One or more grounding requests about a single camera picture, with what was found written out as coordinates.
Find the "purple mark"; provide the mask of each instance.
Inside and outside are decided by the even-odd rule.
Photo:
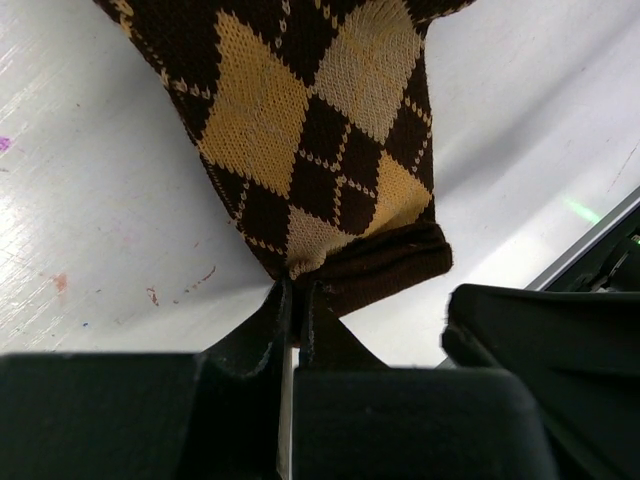
[[[11,146],[11,139],[7,137],[0,137],[0,152],[6,152]]]

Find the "green light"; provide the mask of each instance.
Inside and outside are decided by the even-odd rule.
[[[595,225],[596,223],[600,222],[600,220],[602,220],[602,217],[600,217],[600,215],[598,215],[596,212],[571,198],[565,198],[564,202],[569,208],[571,208],[571,210],[573,210],[574,213],[576,213],[578,216],[580,216],[580,218],[583,218],[587,222],[591,222]]]

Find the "sock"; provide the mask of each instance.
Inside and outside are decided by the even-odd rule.
[[[94,0],[160,76],[249,248],[338,315],[447,272],[430,23],[473,0]]]

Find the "argyle pattern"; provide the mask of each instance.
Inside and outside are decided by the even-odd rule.
[[[342,314],[451,267],[424,39],[471,1],[95,1],[160,76],[272,277],[322,280]]]

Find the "scratch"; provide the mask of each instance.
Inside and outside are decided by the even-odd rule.
[[[640,146],[640,140],[638,140],[638,143],[636,143],[636,146],[633,147],[633,150],[631,150],[631,153],[629,153],[629,156],[627,157],[627,159],[622,164],[622,168],[618,172],[618,175],[616,175],[616,178],[613,180],[613,183],[609,187],[609,190],[607,190],[607,193],[609,193],[611,191],[611,189],[613,188],[613,186],[618,182],[618,180],[620,180],[620,176],[622,175],[622,172],[624,171],[624,169],[629,164],[629,161],[631,160],[631,157],[633,157],[633,154],[636,153],[636,150],[638,149],[639,146]]]
[[[200,280],[198,283],[202,283],[202,282],[206,282],[207,280],[209,280],[211,278],[211,275],[213,275],[214,273],[216,273],[216,266],[213,266],[213,270],[211,270],[209,272],[208,275],[206,275],[202,280]]]
[[[216,273],[216,266],[215,265],[213,266],[213,269],[207,275],[202,277],[201,280],[198,280],[196,283],[191,285],[189,288],[185,289],[184,293],[189,293],[191,290],[197,290],[198,286],[202,285],[204,282],[209,280],[214,273]]]

